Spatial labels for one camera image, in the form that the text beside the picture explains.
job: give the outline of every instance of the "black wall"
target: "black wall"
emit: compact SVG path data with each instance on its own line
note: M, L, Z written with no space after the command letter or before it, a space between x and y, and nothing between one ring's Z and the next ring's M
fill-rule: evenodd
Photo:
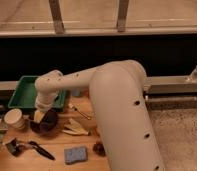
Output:
M1 38L0 80L53 69L67 74L124 59L139 61L149 76L188 75L197 64L197 34Z

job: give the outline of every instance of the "wooden tabletop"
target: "wooden tabletop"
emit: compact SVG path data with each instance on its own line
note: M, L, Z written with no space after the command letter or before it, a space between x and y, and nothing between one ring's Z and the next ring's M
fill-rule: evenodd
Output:
M80 111L90 114L92 120L86 120L76 111L67 107L68 102L72 102ZM62 132L64 123L68 118L74 118L80 122L86 129L91 131L89 136L71 136ZM4 143L17 138L23 141L36 141L43 148L49 151L55 158L55 161L49 160L39 155L35 150L26 150L18 157L11 155L3 145L0 149L0 171L109 171L109 165L106 157L95 154L92 150L96 141L100 137L96 134L96 120L93 116L90 100L87 96L71 97L68 96L63 112L59 113L58 125L48 134L40 136L34 133L28 125L23 131L17 131L9 128ZM78 146L86 146L88 151L88 160L86 162L66 165L64 161L64 149Z

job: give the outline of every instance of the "blue sponge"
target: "blue sponge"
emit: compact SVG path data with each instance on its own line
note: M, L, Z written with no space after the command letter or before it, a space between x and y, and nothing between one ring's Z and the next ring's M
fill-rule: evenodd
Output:
M74 147L64 150L66 164L73 164L87 160L87 148L85 146Z

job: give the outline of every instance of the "white cup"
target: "white cup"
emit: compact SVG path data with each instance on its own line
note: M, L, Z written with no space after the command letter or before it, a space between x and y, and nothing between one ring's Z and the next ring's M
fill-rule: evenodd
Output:
M18 130L22 130L25 128L25 120L20 109L9 110L5 114L4 121L6 124Z

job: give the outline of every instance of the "green tray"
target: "green tray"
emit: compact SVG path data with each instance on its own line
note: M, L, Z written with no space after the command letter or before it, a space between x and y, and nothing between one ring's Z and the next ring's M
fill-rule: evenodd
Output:
M22 76L14 91L8 108L35 109L36 89L34 86L38 76ZM56 98L53 109L62 110L65 102L66 91L60 91Z

